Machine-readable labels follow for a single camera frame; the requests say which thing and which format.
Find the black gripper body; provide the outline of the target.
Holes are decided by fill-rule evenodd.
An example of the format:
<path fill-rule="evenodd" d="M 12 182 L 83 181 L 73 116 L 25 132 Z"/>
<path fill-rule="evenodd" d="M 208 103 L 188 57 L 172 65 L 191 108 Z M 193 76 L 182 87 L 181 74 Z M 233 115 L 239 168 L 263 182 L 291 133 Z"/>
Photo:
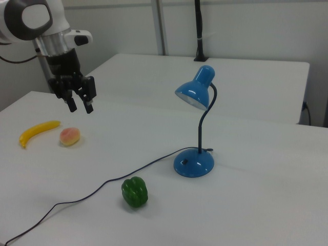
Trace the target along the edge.
<path fill-rule="evenodd" d="M 72 77 L 74 74 L 83 75 L 80 71 L 80 63 L 75 49 L 60 55 L 47 56 L 46 61 L 52 73 L 52 78 Z"/>

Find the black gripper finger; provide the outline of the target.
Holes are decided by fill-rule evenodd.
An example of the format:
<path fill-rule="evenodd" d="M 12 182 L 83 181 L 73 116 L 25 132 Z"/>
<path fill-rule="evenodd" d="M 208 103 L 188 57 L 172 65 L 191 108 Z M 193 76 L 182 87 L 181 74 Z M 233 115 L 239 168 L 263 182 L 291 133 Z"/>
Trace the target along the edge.
<path fill-rule="evenodd" d="M 77 107 L 72 97 L 72 89 L 66 87 L 65 81 L 60 76 L 50 78 L 48 85 L 56 97 L 67 104 L 70 112 L 76 111 Z"/>
<path fill-rule="evenodd" d="M 86 113 L 93 112 L 93 98 L 97 96 L 94 77 L 77 75 L 74 78 L 74 92 L 83 101 Z"/>

